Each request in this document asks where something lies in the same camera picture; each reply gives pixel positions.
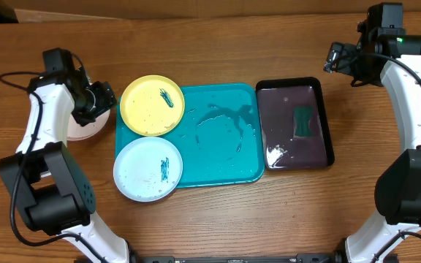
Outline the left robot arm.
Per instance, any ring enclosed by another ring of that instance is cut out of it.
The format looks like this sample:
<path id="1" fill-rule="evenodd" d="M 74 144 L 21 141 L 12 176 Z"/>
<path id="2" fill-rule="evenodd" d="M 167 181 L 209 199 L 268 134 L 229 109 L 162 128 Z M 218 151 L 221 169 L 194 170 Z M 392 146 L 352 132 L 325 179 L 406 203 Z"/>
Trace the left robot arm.
<path id="1" fill-rule="evenodd" d="M 44 72 L 32 73 L 24 88 L 31 111 L 23 140 L 0 160 L 13 234 L 31 247 L 66 240 L 90 262 L 136 262 L 130 244 L 98 215 L 93 187 L 67 149 L 69 120 L 95 122 L 117 105 L 114 91 L 107 82 L 90 83 L 68 50 L 46 50 L 42 57 Z"/>

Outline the light blue plate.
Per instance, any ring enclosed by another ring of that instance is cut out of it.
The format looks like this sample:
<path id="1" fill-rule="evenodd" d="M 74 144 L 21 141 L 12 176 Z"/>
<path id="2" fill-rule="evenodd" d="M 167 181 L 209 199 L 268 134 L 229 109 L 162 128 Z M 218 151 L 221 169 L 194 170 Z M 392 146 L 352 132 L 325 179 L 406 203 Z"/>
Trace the light blue plate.
<path id="1" fill-rule="evenodd" d="M 183 172 L 178 149 L 161 137 L 142 137 L 125 146 L 115 159 L 118 190 L 136 202 L 155 202 L 171 194 Z"/>

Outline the white plate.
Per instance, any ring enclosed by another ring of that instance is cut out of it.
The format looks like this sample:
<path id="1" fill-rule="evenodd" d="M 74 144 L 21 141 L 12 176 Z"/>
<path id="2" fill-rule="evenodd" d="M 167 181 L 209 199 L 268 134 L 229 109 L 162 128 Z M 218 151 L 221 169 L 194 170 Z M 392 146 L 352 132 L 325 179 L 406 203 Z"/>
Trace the white plate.
<path id="1" fill-rule="evenodd" d="M 110 116 L 110 110 L 102 113 L 93 123 L 88 123 L 85 126 L 78 124 L 75 119 L 70 116 L 67 132 L 68 141 L 85 140 L 97 134 L 107 123 Z"/>

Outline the yellow-rimmed plate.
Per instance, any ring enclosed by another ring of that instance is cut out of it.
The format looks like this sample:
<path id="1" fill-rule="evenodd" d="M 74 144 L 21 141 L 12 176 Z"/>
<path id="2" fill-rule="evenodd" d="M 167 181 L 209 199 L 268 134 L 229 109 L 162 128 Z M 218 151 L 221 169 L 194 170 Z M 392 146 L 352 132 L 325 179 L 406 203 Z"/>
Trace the yellow-rimmed plate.
<path id="1" fill-rule="evenodd" d="M 120 100 L 123 122 L 143 136 L 160 136 L 172 131 L 185 110 L 181 88 L 161 75 L 146 75 L 131 82 Z"/>

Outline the green scrubbing sponge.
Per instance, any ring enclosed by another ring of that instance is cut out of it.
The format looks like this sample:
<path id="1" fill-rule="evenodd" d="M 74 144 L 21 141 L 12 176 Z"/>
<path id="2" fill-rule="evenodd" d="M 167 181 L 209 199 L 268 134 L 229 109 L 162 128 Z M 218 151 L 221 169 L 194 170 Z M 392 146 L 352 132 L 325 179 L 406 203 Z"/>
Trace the green scrubbing sponge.
<path id="1" fill-rule="evenodd" d="M 310 106 L 297 106 L 294 108 L 294 135 L 296 137 L 312 137 L 314 135 L 309 127 L 312 111 Z"/>

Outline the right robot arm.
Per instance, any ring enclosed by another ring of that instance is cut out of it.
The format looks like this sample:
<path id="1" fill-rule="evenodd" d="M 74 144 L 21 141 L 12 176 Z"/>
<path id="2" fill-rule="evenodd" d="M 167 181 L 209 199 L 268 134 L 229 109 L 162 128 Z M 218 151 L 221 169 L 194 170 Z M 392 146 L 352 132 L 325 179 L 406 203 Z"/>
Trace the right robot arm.
<path id="1" fill-rule="evenodd" d="M 376 209 L 339 243 L 333 262 L 397 262 L 392 250 L 407 237 L 421 239 L 421 35 L 403 27 L 403 5 L 383 2 L 358 24 L 355 45 L 334 42 L 324 70 L 353 78 L 351 85 L 387 90 L 401 155 L 379 176 Z"/>

